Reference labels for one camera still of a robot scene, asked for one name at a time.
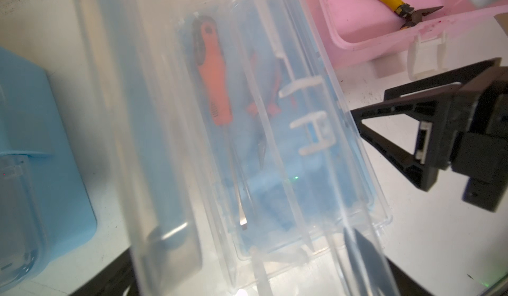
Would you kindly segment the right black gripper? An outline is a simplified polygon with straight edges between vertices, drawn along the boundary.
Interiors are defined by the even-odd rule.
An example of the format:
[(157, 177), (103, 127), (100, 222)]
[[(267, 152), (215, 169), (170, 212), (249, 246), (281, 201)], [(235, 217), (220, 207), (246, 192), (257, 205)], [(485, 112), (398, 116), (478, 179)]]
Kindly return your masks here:
[[(494, 212), (507, 188), (507, 67), (500, 65), (500, 57), (484, 60), (387, 89), (383, 102), (351, 112), (359, 134), (417, 189), (429, 191), (437, 168), (451, 167), (469, 178), (463, 201)], [(398, 98), (422, 91), (432, 102)], [(421, 123), (413, 154), (362, 123), (402, 114)]]

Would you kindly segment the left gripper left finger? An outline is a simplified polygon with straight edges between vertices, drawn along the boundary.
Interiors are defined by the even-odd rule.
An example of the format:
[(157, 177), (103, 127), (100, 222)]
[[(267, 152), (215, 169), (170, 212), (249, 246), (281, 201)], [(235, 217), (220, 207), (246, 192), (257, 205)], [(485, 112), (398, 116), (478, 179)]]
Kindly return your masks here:
[(101, 272), (74, 291), (71, 295), (139, 296), (139, 287), (136, 281), (136, 274), (130, 250), (125, 250)]

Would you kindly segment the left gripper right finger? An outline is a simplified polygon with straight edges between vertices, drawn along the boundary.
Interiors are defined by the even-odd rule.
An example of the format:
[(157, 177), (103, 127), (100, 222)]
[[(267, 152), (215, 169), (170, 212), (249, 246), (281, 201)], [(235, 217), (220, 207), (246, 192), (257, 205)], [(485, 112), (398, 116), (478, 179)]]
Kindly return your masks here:
[(345, 246), (361, 295), (430, 295), (358, 230), (345, 233)]

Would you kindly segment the blue toolbox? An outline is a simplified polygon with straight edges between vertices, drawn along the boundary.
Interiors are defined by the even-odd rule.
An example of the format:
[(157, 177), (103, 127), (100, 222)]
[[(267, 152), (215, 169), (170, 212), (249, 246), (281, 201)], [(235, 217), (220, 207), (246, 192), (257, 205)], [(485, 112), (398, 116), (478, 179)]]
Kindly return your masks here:
[(1, 290), (85, 244), (97, 220), (43, 68), (1, 50)]
[[(303, 0), (75, 0), (140, 295), (361, 295), (345, 246), (390, 221)], [(193, 52), (212, 17), (239, 191)], [(265, 102), (281, 62), (282, 112)], [(267, 138), (255, 150), (253, 98)]]

